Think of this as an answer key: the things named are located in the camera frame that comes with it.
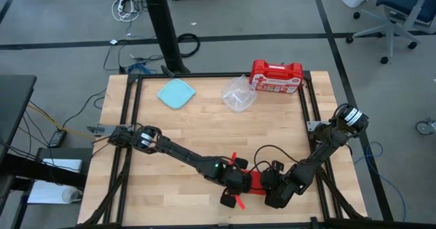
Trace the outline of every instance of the floor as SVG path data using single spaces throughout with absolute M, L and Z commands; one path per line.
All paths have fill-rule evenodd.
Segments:
M 0 0 L 0 7 L 4 6 L 0 12 L 0 73 L 36 75 L 32 101 L 63 122 L 80 110 L 88 96 L 104 89 L 108 76 L 116 73 L 103 70 L 104 57 L 108 41 L 126 38 L 128 24 L 113 19 L 110 6 L 114 0 L 10 1 Z M 432 97 L 436 87 L 434 35 L 420 35 L 422 43 L 415 50 L 407 49 L 407 41 L 395 38 L 394 58 L 381 65 L 378 61 L 386 54 L 383 38 L 358 38 L 353 44 L 345 43 L 344 33 L 376 24 L 365 16 L 354 20 L 352 14 L 357 9 L 348 8 L 341 0 L 169 3 L 178 34 L 195 33 L 206 38 L 199 53 L 184 59 L 192 72 L 248 71 L 252 61 L 259 58 L 273 63 L 298 61 L 306 70 L 329 71 L 337 101 L 355 99 L 370 117 L 368 139 L 384 146 L 384 154 L 375 158 L 377 167 L 401 191 L 407 205 L 406 220 L 436 224 L 432 189 L 436 186 L 435 136 L 421 136 L 414 129 L 417 121 L 436 117 L 436 97 Z M 379 12 L 375 0 L 359 8 Z M 322 20 L 324 12 L 327 19 Z M 147 13 L 133 22 L 130 32 L 154 36 Z M 181 50 L 189 51 L 193 46 L 184 43 Z M 148 57 L 159 53 L 155 44 L 126 46 L 121 52 L 121 64 L 133 63 L 129 54 Z M 116 60 L 117 53 L 112 52 L 106 67 L 116 68 Z M 149 67 L 158 69 L 160 65 L 161 62 L 154 62 Z M 49 138 L 55 128 L 36 112 L 29 114 Z M 99 109 L 91 103 L 67 126 L 84 132 L 86 126 L 98 121 Z M 30 127 L 37 136 L 37 130 Z M 18 131 L 13 145 L 27 151 L 28 136 Z M 41 146 L 32 141 L 31 152 L 36 153 Z M 69 135 L 63 148 L 90 146 L 87 139 Z M 363 155 L 362 146 L 356 140 L 351 146 L 357 160 Z M 379 153 L 379 147 L 373 146 L 373 152 Z M 382 219 L 365 162 L 356 164 L 356 172 L 368 214 Z M 401 221 L 399 195 L 389 184 L 383 182 L 383 186 L 394 219 Z M 1 228 L 10 227 L 19 198 L 20 192 L 10 195 L 0 217 Z M 77 204 L 31 205 L 22 228 L 73 226 L 78 211 Z

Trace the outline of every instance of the blue towel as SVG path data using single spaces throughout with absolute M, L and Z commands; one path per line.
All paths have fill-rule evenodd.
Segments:
M 196 91 L 186 82 L 180 79 L 173 79 L 157 93 L 157 97 L 167 106 L 173 109 L 179 109 L 184 106 L 194 94 L 196 94 Z

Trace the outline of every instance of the wooden tabletop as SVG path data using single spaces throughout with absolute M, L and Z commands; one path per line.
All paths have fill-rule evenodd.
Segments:
M 322 119 L 327 120 L 337 107 L 328 72 L 311 72 L 311 75 Z M 255 151 L 264 144 L 277 145 L 296 159 L 310 154 L 297 93 L 258 91 L 254 105 L 235 113 L 221 101 L 221 88 L 230 79 L 184 78 L 197 93 L 181 109 L 173 110 L 156 97 L 169 79 L 147 78 L 142 81 L 138 122 L 159 127 L 164 136 L 200 155 L 230 157 L 236 151 L 239 157 L 249 160 L 249 168 L 253 167 Z M 126 81 L 126 76 L 110 77 L 101 124 L 119 124 Z M 135 90 L 136 85 L 133 85 L 127 119 L 131 119 Z M 94 151 L 105 144 L 99 142 Z M 108 146 L 92 159 L 79 223 L 89 218 L 106 195 L 113 157 L 114 147 Z M 276 149 L 260 151 L 257 160 L 263 159 L 279 160 L 285 164 L 285 170 L 292 165 Z M 340 148 L 331 157 L 331 162 L 337 187 L 357 212 L 366 215 L 349 150 Z M 176 159 L 161 153 L 147 155 L 133 150 L 123 225 L 308 222 L 313 216 L 322 221 L 315 184 L 302 196 L 294 195 L 284 209 L 270 208 L 264 204 L 263 196 L 253 194 L 241 195 L 247 207 L 245 210 L 230 209 L 219 203 L 222 191 L 223 187 L 206 181 L 194 168 Z M 333 214 L 329 193 L 327 197 Z M 118 198 L 117 195 L 114 199 L 113 211 L 118 208 Z

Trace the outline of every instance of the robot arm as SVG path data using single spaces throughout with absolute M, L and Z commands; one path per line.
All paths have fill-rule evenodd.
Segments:
M 318 168 L 350 138 L 357 137 L 367 128 L 368 117 L 354 107 L 343 104 L 337 108 L 329 122 L 319 123 L 310 132 L 311 141 L 317 145 L 316 150 L 284 174 L 280 173 L 283 164 L 277 161 L 273 162 L 273 167 L 258 172 L 245 170 L 247 161 L 243 159 L 240 159 L 243 162 L 237 162 L 228 157 L 201 156 L 162 136 L 161 130 L 152 126 L 141 127 L 136 131 L 117 127 L 108 142 L 121 147 L 132 146 L 147 154 L 165 153 L 194 167 L 208 181 L 224 186 L 230 196 L 241 193 L 266 195 L 265 204 L 279 209 L 286 207 L 294 194 L 303 194 L 312 184 Z M 254 191 L 254 183 L 261 184 L 263 191 Z M 222 198 L 221 203 L 234 207 L 234 202 L 223 202 Z

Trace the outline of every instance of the red first aid kit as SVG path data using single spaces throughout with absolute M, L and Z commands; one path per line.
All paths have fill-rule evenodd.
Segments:
M 256 90 L 279 93 L 293 93 L 302 81 L 302 65 L 269 64 L 263 59 L 257 59 L 251 69 L 250 83 Z

